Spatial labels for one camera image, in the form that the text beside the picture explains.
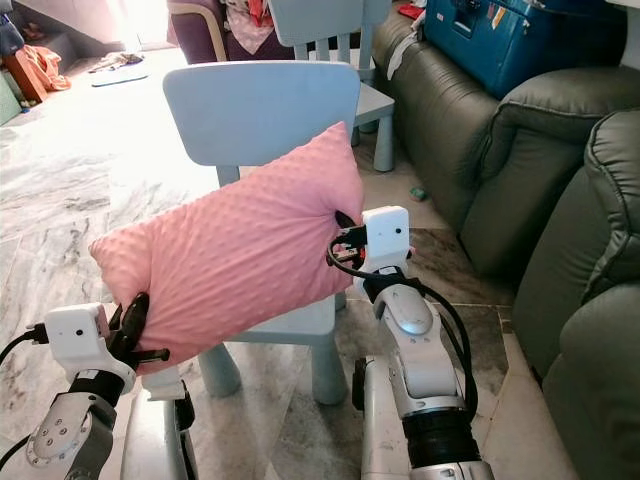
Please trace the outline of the green cabinet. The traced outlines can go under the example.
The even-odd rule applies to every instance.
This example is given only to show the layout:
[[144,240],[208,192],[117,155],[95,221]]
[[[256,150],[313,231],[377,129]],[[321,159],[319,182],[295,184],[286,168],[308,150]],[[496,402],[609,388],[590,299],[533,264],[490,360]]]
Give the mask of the green cabinet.
[[0,124],[8,123],[20,113],[20,102],[10,86],[10,76],[6,70],[0,70]]

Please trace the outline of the brown crumpled cloth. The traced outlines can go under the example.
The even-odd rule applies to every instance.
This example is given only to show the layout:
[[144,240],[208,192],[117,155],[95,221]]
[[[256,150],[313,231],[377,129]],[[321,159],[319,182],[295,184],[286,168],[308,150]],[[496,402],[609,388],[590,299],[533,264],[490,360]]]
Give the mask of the brown crumpled cloth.
[[124,67],[132,67],[145,60],[145,55],[141,52],[109,52],[104,58],[97,61],[90,69],[90,73],[109,72],[109,70],[119,70]]

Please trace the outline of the colourful clothes pile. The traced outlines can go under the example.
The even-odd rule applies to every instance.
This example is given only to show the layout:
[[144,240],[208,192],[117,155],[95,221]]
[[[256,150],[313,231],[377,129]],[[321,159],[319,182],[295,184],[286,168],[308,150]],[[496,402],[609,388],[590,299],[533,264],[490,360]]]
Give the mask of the colourful clothes pile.
[[256,54],[274,33],[268,0],[220,0],[229,31],[248,54]]

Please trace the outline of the white cloth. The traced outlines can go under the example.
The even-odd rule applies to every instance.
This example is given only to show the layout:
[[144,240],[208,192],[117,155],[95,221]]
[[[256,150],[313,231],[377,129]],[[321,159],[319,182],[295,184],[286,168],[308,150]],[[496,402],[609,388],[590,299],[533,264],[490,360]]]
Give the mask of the white cloth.
[[416,45],[417,42],[419,42],[420,32],[421,29],[419,27],[413,26],[410,29],[410,32],[408,32],[407,35],[393,47],[387,63],[387,73],[385,73],[387,81],[392,81],[394,76],[396,76],[397,70],[401,68],[404,59],[404,52],[408,50],[408,47]]

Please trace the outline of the light blue child chair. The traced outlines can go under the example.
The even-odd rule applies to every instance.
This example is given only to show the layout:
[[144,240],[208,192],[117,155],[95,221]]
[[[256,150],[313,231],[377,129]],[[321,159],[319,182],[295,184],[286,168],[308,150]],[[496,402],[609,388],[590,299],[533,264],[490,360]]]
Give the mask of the light blue child chair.
[[[216,61],[166,74],[163,91],[189,159],[215,166],[220,186],[355,119],[361,82],[338,61]],[[241,343],[306,346],[312,397],[339,404],[348,381],[335,340],[346,296],[334,294],[237,335]]]
[[355,68],[362,82],[351,134],[374,132],[372,166],[394,169],[394,100],[372,86],[376,73],[372,37],[387,19],[393,0],[268,0],[279,44],[291,47],[297,60],[340,61]]

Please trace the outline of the dark green leather sofa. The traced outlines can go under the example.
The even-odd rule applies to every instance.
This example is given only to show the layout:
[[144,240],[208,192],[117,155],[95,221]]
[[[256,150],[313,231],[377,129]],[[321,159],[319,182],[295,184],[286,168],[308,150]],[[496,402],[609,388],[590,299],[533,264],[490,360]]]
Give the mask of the dark green leather sofa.
[[513,324],[580,480],[640,480],[640,108],[591,128]]
[[517,282],[591,129],[640,108],[640,70],[553,70],[495,97],[419,40],[387,81],[390,52],[411,28],[390,13],[372,37],[376,87],[396,104],[396,138],[477,273]]

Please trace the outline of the silver left robot leg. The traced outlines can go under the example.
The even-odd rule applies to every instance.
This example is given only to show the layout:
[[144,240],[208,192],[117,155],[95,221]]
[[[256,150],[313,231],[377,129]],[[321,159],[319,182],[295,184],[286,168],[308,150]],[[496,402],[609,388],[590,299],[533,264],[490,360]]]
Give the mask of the silver left robot leg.
[[195,411],[178,367],[142,376],[125,431],[120,480],[198,480],[189,428]]

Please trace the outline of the pink dotted pillow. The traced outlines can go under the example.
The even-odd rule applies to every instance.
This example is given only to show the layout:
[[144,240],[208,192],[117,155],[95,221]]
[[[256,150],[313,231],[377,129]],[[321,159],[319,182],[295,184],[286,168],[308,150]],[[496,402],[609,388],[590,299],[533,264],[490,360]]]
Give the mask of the pink dotted pillow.
[[343,291],[326,261],[338,212],[360,218],[364,187],[346,124],[229,186],[90,246],[114,300],[150,297],[141,349],[178,365],[223,340]]

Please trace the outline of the blue suitcase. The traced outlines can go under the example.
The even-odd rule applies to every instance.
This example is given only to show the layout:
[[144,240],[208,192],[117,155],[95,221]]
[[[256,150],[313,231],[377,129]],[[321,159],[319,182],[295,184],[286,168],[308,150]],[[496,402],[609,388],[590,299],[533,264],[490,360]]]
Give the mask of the blue suitcase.
[[428,0],[422,35],[502,97],[532,77],[618,63],[626,15],[607,0]]

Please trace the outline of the orange cloth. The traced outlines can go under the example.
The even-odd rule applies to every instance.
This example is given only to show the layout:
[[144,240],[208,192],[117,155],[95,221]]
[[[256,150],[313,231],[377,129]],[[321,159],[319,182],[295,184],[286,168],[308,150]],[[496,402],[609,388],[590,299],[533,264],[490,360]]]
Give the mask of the orange cloth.
[[40,74],[41,84],[46,91],[69,90],[69,79],[60,73],[61,56],[58,52],[52,51],[49,47],[29,44],[24,46],[24,52],[35,64],[38,74]]

